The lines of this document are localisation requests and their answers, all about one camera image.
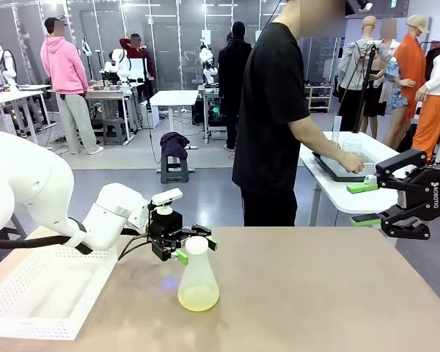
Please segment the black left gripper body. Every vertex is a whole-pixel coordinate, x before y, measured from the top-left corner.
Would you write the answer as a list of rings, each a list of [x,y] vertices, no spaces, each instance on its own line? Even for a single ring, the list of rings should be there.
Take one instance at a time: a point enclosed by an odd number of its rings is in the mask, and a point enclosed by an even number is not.
[[[167,261],[171,253],[181,247],[180,231],[183,228],[183,216],[172,211],[168,215],[161,215],[154,210],[150,214],[148,239],[152,252],[161,260]]]

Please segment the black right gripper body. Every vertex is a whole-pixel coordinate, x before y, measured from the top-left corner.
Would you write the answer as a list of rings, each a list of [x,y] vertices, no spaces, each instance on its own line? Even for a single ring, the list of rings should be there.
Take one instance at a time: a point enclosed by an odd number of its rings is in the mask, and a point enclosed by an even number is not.
[[[440,164],[414,169],[397,192],[397,205],[423,221],[440,217]]]

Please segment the person's right hand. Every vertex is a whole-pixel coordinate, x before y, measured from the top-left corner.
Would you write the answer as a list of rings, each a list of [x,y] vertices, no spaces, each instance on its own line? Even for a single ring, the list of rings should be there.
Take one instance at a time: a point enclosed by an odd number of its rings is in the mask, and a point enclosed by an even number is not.
[[[342,151],[338,158],[338,163],[349,173],[358,174],[364,168],[363,160],[350,152]]]

